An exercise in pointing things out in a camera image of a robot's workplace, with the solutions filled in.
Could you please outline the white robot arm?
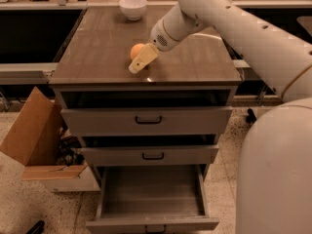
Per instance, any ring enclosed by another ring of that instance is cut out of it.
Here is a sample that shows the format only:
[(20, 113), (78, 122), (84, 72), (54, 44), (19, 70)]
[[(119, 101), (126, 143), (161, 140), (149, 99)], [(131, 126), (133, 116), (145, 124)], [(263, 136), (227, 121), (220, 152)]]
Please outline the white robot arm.
[(312, 45), (231, 0), (177, 0), (129, 66), (212, 26), (283, 101), (252, 125), (237, 176), (236, 234), (312, 234)]

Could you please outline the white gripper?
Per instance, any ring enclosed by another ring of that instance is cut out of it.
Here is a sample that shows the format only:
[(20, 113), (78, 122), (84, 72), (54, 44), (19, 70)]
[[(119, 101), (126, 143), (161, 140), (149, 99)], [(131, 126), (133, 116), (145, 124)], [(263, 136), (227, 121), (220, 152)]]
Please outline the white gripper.
[(152, 43), (143, 44), (144, 47), (132, 59), (129, 70), (134, 74), (140, 72), (158, 57), (159, 51), (167, 52), (174, 48), (179, 43), (180, 36), (181, 32), (176, 23), (167, 19), (159, 19), (150, 34), (150, 39), (154, 45)]

